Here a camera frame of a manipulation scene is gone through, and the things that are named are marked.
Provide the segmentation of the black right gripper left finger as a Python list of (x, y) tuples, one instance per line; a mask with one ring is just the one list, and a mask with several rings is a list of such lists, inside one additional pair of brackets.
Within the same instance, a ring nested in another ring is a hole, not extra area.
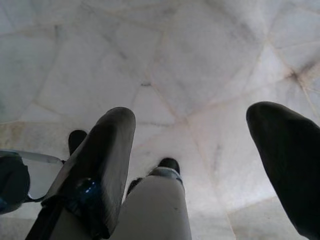
[(106, 112), (65, 162), (41, 202), (29, 240), (101, 240), (120, 214), (136, 129), (126, 107)]

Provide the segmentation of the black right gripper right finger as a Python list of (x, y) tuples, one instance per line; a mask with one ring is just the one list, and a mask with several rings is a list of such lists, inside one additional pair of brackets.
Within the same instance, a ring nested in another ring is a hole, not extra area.
[(264, 170), (296, 231), (320, 238), (320, 128), (284, 105), (261, 101), (246, 111)]

